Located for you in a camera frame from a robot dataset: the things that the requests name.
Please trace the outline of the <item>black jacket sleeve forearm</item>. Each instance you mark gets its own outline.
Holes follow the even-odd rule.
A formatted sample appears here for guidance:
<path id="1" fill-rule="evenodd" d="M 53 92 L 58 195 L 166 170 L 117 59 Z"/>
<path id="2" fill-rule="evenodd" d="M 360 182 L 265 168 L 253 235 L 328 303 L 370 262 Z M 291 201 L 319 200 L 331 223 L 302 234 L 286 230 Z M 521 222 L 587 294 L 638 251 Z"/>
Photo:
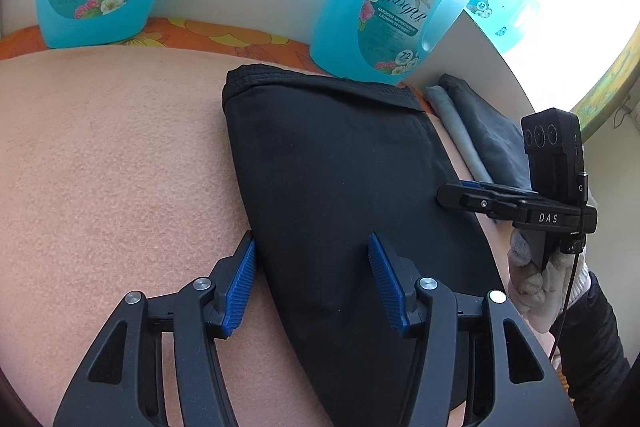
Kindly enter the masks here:
<path id="1" fill-rule="evenodd" d="M 562 373 L 583 426 L 639 424 L 639 364 L 624 355 L 614 310 L 595 275 L 585 295 L 551 326 Z"/>

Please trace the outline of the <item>white gloved right hand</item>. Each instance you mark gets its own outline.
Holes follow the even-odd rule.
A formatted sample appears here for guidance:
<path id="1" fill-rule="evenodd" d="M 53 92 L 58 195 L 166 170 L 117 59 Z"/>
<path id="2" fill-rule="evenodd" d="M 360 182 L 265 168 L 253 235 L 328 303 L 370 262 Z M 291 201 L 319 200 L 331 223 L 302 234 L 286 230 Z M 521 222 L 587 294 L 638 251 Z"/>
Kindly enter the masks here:
<path id="1" fill-rule="evenodd" d="M 519 229 L 513 229 L 508 251 L 510 281 L 508 294 L 521 316 L 536 332 L 545 334 L 564 309 L 585 296 L 591 279 L 586 262 L 587 248 L 578 257 L 555 251 L 541 270 L 533 264 L 532 248 Z"/>

